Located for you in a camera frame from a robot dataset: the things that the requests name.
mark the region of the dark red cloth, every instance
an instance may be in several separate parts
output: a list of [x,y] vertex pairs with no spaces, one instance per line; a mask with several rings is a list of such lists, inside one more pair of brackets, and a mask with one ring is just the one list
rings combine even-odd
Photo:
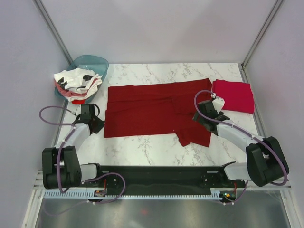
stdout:
[[[210,132],[193,121],[194,96],[211,90],[209,79],[157,85],[108,88],[105,138],[176,133],[182,146],[210,144]],[[198,101],[210,99],[200,94]]]
[[212,91],[225,100],[224,110],[250,114],[255,110],[253,94],[248,83],[215,80]]

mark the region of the gray wall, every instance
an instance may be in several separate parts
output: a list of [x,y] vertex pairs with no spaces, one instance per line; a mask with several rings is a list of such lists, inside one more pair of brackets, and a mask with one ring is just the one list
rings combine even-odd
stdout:
[[241,62],[275,0],[42,0],[73,58]]
[[304,1],[287,0],[247,66],[268,135],[277,137],[304,214]]
[[[38,112],[62,104],[54,97],[52,78],[68,64],[31,0],[2,2],[0,31],[0,226],[17,228],[41,167],[41,152],[55,132]],[[58,110],[45,114],[51,121],[58,117]]]

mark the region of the reflective floor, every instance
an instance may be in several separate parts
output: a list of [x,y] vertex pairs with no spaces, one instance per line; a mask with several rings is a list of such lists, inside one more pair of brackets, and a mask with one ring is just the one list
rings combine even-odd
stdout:
[[[79,200],[44,199],[58,213]],[[36,228],[289,228],[279,192],[247,191],[234,206],[205,200],[118,200],[82,204],[55,217],[40,211]]]

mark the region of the white marble surface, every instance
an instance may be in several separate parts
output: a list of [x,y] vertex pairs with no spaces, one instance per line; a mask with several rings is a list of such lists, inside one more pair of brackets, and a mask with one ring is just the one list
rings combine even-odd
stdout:
[[[236,63],[227,64],[129,64],[110,65],[108,75],[97,92],[93,103],[105,119],[107,89],[109,86],[149,85],[170,82],[184,82],[210,78],[228,81],[242,81]],[[68,109],[78,106],[69,104]],[[257,134],[251,114],[224,111],[235,123]],[[64,123],[75,119],[66,113]],[[63,127],[59,140],[68,133],[69,127]],[[182,147],[175,134],[144,135],[118,138],[104,138],[104,129],[92,134],[77,152],[81,164],[97,162],[101,165],[223,165],[231,161],[246,161],[245,153],[225,139],[211,136],[210,147],[191,143]]]

